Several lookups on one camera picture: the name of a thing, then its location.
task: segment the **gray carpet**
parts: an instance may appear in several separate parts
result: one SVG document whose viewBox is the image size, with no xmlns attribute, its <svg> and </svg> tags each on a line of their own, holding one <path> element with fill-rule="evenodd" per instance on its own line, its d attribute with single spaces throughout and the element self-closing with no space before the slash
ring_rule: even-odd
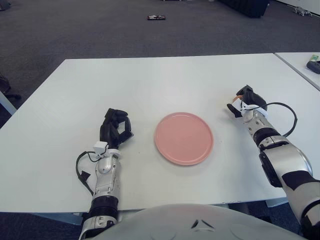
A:
<svg viewBox="0 0 320 240">
<path fill-rule="evenodd" d="M 207 0 L 10 2 L 11 9 L 0 11 L 0 72 L 10 80 L 10 93 L 22 96 L 12 101 L 17 108 L 64 59 L 320 51 L 320 18 L 296 15 L 274 1 L 261 18 Z M 167 20 L 147 21 L 153 14 Z M 9 118 L 0 106 L 0 127 Z M 250 204 L 250 214 L 297 231 L 287 204 Z M 27 214 L 2 213 L 0 219 L 5 239 L 77 239 L 80 230 Z"/>
</svg>

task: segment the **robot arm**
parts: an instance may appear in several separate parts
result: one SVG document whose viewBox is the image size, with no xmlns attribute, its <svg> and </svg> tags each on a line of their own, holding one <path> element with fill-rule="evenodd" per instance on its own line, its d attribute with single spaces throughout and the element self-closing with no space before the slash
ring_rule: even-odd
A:
<svg viewBox="0 0 320 240">
<path fill-rule="evenodd" d="M 100 141 L 93 146 L 97 162 L 95 166 L 95 191 L 90 190 L 86 180 L 90 176 L 82 171 L 78 175 L 81 182 L 92 192 L 91 208 L 83 222 L 79 240 L 94 237 L 117 223 L 119 201 L 119 159 L 118 147 L 133 136 L 130 120 L 125 111 L 109 108 L 105 120 L 100 127 Z M 119 123 L 124 122 L 124 131 L 118 133 Z"/>
<path fill-rule="evenodd" d="M 281 136 L 268 122 L 266 102 L 251 87 L 245 86 L 237 96 L 227 106 L 236 118 L 243 117 L 270 184 L 284 190 L 304 237 L 319 239 L 320 181 L 312 177 L 307 157 L 285 137 L 291 132 Z"/>
</svg>

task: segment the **white table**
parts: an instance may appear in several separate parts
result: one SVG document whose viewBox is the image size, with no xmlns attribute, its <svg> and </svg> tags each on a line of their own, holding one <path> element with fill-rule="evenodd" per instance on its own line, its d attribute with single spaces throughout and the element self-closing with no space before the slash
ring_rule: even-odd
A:
<svg viewBox="0 0 320 240">
<path fill-rule="evenodd" d="M 0 129 L 0 211 L 88 211 L 92 197 L 77 179 L 75 162 L 99 140 L 108 108 L 127 111 L 134 132 L 120 146 L 120 210 L 284 197 L 269 184 L 242 120 L 226 107 L 246 84 L 267 102 L 295 110 L 298 122 L 289 140 L 319 178 L 320 91 L 274 54 L 69 59 Z M 158 122 L 178 111 L 198 115 L 212 130 L 213 151 L 198 165 L 174 165 L 154 145 Z M 290 111 L 268 111 L 280 133 L 291 128 Z M 92 174 L 93 187 L 94 164 L 83 158 L 79 167 Z"/>
<path fill-rule="evenodd" d="M 312 55 L 319 56 L 320 52 L 276 52 L 275 55 L 288 64 L 293 70 L 300 74 L 304 79 L 311 83 L 320 91 L 320 74 L 317 74 L 307 68 Z"/>
</svg>

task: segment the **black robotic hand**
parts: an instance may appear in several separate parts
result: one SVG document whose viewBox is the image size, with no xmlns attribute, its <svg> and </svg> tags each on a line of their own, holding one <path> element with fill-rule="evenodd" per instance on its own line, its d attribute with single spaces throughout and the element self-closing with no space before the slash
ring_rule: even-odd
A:
<svg viewBox="0 0 320 240">
<path fill-rule="evenodd" d="M 244 86 L 236 93 L 236 97 L 233 99 L 233 101 L 235 101 L 236 99 L 241 99 L 247 105 L 261 106 L 264 110 L 267 110 L 268 108 L 266 105 L 266 101 L 261 96 L 254 93 L 254 90 L 249 85 Z M 242 117 L 241 112 L 239 112 L 234 106 L 232 106 L 232 104 L 229 103 L 226 106 L 236 118 Z"/>
<path fill-rule="evenodd" d="M 107 142 L 109 149 L 118 149 L 119 145 L 133 136 L 128 113 L 109 108 L 100 127 L 100 141 Z M 124 132 L 119 133 L 119 124 L 124 122 Z"/>
</svg>

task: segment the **round plate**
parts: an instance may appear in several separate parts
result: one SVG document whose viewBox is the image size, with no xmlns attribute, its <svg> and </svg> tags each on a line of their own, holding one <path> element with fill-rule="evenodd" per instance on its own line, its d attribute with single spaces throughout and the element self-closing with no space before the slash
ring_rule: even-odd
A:
<svg viewBox="0 0 320 240">
<path fill-rule="evenodd" d="M 159 152 L 178 165 L 201 163 L 214 145 L 206 122 L 187 112 L 175 112 L 163 118 L 156 127 L 154 141 Z"/>
</svg>

